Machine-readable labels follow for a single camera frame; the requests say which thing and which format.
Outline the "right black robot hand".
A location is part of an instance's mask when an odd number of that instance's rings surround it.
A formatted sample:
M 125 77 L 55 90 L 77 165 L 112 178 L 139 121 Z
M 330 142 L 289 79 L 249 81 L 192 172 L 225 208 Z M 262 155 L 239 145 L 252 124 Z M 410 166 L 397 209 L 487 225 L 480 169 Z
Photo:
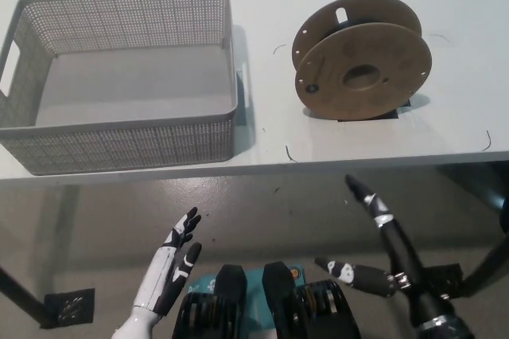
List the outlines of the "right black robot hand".
M 315 258 L 315 264 L 355 290 L 384 298 L 402 292 L 409 304 L 411 325 L 420 333 L 455 325 L 457 316 L 453 305 L 431 286 L 422 261 L 393 212 L 376 192 L 351 174 L 345 176 L 345 182 L 374 221 L 391 272 L 326 257 Z

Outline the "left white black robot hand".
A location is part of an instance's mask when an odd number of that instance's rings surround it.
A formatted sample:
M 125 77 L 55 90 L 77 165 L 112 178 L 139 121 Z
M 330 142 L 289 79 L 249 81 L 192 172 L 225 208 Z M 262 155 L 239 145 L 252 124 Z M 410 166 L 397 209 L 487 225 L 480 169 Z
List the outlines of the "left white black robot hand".
M 200 222 L 197 207 L 191 208 L 170 230 L 164 243 L 156 250 L 134 299 L 134 307 L 154 311 L 156 301 L 172 270 L 178 251 L 192 239 L 192 231 Z

